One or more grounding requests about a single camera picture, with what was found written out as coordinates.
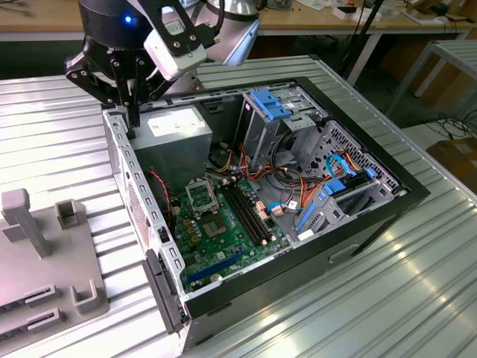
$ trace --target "workbench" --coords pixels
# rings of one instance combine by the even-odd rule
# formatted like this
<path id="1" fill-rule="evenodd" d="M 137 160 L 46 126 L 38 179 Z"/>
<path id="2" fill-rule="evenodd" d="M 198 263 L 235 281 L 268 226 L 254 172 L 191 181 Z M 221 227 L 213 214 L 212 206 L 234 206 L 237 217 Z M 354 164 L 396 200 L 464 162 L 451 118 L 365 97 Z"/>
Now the workbench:
<path id="1" fill-rule="evenodd" d="M 198 70 L 208 89 L 294 76 L 307 76 L 431 195 L 362 254 L 186 357 L 474 357 L 477 197 L 319 60 Z M 0 191 L 26 188 L 32 210 L 81 201 L 110 301 L 105 315 L 12 357 L 176 357 L 111 175 L 98 102 L 63 76 L 2 81 L 0 128 Z"/>
<path id="2" fill-rule="evenodd" d="M 37 14 L 34 18 L 0 10 L 0 41 L 83 39 L 78 0 L 29 2 L 29 10 Z M 350 35 L 356 29 L 355 21 L 339 19 L 332 14 L 329 7 L 316 11 L 297 1 L 294 1 L 290 11 L 265 8 L 260 12 L 260 21 L 259 36 Z M 474 27 L 474 24 L 469 22 L 456 22 L 455 25 L 419 25 L 402 14 L 383 16 L 371 25 L 368 31 L 371 36 L 347 80 L 352 85 L 357 81 L 383 34 L 455 33 L 457 38 L 462 40 Z"/>

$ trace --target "connector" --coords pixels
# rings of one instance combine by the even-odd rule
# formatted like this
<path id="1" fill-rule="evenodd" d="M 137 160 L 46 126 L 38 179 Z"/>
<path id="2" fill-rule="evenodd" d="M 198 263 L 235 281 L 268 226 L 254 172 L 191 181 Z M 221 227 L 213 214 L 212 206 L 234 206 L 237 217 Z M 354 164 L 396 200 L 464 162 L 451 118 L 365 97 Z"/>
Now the connector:
<path id="1" fill-rule="evenodd" d="M 283 215 L 282 207 L 280 205 L 276 205 L 275 207 L 273 207 L 272 210 L 271 210 L 271 215 L 273 215 L 273 216 Z"/>

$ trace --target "aluminum table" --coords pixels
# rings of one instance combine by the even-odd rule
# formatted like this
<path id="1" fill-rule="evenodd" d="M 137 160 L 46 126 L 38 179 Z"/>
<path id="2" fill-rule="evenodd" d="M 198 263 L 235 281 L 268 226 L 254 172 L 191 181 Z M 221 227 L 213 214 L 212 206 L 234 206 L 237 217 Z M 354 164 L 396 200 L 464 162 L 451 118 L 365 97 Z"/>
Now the aluminum table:
<path id="1" fill-rule="evenodd" d="M 205 65 L 206 88 L 308 76 L 431 191 L 369 249 L 186 357 L 474 357 L 477 197 L 310 57 Z M 98 102 L 63 76 L 0 82 L 0 190 L 86 205 L 110 311 L 12 357 L 176 357 L 111 176 Z"/>

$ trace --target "sticker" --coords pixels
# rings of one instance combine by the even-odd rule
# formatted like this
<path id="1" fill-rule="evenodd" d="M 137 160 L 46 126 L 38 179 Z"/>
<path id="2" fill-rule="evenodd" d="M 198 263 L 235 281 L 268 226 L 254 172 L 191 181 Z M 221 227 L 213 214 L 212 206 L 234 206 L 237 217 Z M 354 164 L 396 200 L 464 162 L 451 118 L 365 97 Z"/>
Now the sticker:
<path id="1" fill-rule="evenodd" d="M 300 241 L 303 241 L 304 239 L 308 239 L 310 236 L 313 236 L 313 231 L 312 229 L 308 229 L 307 231 L 305 231 L 304 233 L 301 233 L 300 235 L 298 235 L 298 239 Z"/>
<path id="2" fill-rule="evenodd" d="M 471 147 L 469 147 L 467 144 L 455 144 L 455 147 L 464 154 L 469 154 L 472 153 L 473 150 Z"/>
<path id="3" fill-rule="evenodd" d="M 158 114 L 158 117 L 148 120 L 149 128 L 154 136 L 165 136 L 174 133 L 191 136 L 198 129 L 206 126 L 192 108 Z"/>
<path id="4" fill-rule="evenodd" d="M 288 203 L 288 207 L 292 210 L 295 210 L 297 208 L 298 203 L 296 201 L 290 200 Z"/>

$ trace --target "chip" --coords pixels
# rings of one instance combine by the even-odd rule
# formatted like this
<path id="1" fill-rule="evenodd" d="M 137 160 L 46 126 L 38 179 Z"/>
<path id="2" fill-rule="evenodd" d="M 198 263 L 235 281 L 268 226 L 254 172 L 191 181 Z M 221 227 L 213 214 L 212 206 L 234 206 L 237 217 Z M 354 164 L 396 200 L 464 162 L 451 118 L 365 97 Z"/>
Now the chip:
<path id="1" fill-rule="evenodd" d="M 220 214 L 204 216 L 200 220 L 200 223 L 208 237 L 216 237 L 217 235 L 227 232 L 224 220 Z"/>

